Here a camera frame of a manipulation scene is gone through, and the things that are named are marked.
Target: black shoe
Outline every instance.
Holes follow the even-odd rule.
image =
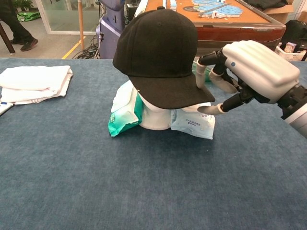
[[[32,41],[24,43],[24,46],[21,47],[20,50],[21,51],[28,51],[28,50],[32,49],[37,43],[38,43],[38,40],[33,38]]]
[[[12,45],[23,45],[24,44],[24,41],[21,40],[21,39],[18,39],[18,38],[13,38],[13,40],[10,41]]]

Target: black baseball cap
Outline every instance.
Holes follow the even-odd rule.
[[[158,9],[140,14],[122,32],[113,65],[127,75],[140,95],[163,109],[178,109],[215,98],[199,89],[192,64],[197,29],[182,14]]]

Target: cardboard box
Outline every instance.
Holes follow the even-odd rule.
[[[307,23],[307,11],[301,12],[301,15],[299,16],[298,21]]]
[[[288,4],[280,8],[265,9],[263,12],[275,20],[285,24],[288,14],[294,12],[294,8],[292,4]]]

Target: cap brim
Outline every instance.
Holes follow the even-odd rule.
[[[179,78],[144,78],[129,76],[140,95],[152,105],[162,109],[179,109],[215,98],[204,86],[199,89],[192,73]]]

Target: yellow floor line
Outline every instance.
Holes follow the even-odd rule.
[[[79,40],[79,41],[73,46],[73,48],[71,48],[71,49],[62,57],[62,59],[66,59],[66,58],[75,50],[75,48],[77,48],[78,45],[80,45],[80,43],[81,43],[81,40]]]

